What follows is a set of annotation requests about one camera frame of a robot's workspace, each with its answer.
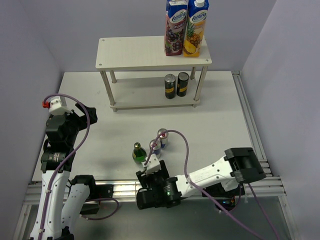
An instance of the shelf lower board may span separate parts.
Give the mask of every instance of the shelf lower board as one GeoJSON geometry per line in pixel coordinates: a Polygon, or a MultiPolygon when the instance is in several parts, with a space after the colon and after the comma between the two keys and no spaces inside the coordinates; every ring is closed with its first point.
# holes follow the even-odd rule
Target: shelf lower board
{"type": "MultiPolygon", "coordinates": [[[[179,72],[168,72],[176,77],[179,72]]],[[[189,80],[186,96],[175,96],[167,99],[165,96],[165,72],[116,72],[116,83],[111,83],[115,105],[112,109],[138,109],[192,106],[200,101],[194,101],[198,81],[189,80]]]]}

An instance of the pineapple picture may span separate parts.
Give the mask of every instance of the pineapple picture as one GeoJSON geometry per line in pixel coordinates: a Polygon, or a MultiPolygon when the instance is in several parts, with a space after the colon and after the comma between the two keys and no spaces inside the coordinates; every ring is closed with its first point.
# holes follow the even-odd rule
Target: pineapple picture
{"type": "Polygon", "coordinates": [[[195,25],[190,22],[190,19],[188,19],[183,50],[189,55],[194,54],[197,51],[197,47],[202,41],[203,33],[200,33],[201,35],[196,34],[195,29],[195,25]]]}

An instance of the brand logo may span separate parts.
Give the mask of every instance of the brand logo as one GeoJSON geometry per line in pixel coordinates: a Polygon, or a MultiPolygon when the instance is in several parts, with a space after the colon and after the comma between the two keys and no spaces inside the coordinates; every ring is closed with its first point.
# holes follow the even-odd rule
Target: brand logo
{"type": "Polygon", "coordinates": [[[170,22],[172,23],[178,23],[182,21],[187,15],[187,11],[185,9],[181,9],[180,11],[177,11],[171,18],[170,22]]]}
{"type": "Polygon", "coordinates": [[[192,17],[193,22],[203,21],[207,18],[207,11],[201,11],[199,14],[192,17]]]}

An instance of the shelf leg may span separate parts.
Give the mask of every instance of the shelf leg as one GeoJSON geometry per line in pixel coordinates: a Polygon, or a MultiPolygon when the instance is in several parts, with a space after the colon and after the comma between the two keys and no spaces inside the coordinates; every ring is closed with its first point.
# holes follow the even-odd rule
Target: shelf leg
{"type": "Polygon", "coordinates": [[[114,96],[113,96],[112,91],[111,91],[111,87],[110,87],[110,84],[109,84],[109,81],[108,81],[108,77],[107,77],[106,71],[100,71],[100,74],[101,74],[102,80],[103,80],[104,85],[105,85],[106,93],[108,94],[108,97],[109,97],[110,105],[114,106],[116,104],[116,102],[115,102],[114,96]]]}
{"type": "Polygon", "coordinates": [[[190,74],[190,80],[195,80],[195,74],[196,74],[196,67],[194,66],[192,68],[191,74],[190,74]]]}
{"type": "Polygon", "coordinates": [[[194,96],[194,99],[193,99],[195,101],[198,101],[200,99],[200,94],[201,94],[202,87],[204,85],[204,81],[205,81],[205,78],[206,78],[207,70],[208,70],[208,66],[202,67],[200,79],[199,79],[198,86],[196,88],[195,96],[194,96]]]}
{"type": "Polygon", "coordinates": [[[115,84],[115,83],[117,82],[115,72],[114,72],[113,70],[110,70],[109,73],[110,73],[110,75],[111,75],[112,83],[115,84]]]}

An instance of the gray floor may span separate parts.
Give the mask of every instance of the gray floor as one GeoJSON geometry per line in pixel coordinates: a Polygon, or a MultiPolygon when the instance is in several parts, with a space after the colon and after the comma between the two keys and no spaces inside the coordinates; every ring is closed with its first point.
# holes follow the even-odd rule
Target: gray floor
{"type": "MultiPolygon", "coordinates": [[[[276,226],[281,239],[289,240],[289,231],[277,197],[260,201],[276,226]]],[[[97,216],[110,212],[115,204],[104,204],[97,216]]],[[[31,210],[24,239],[32,230],[38,206],[31,210]]],[[[242,200],[234,216],[266,240],[276,239],[253,198],[242,200]]],[[[139,210],[135,202],[122,203],[119,211],[102,221],[77,221],[75,240],[255,240],[226,215],[219,214],[209,200],[185,200],[181,205],[139,210]]]]}

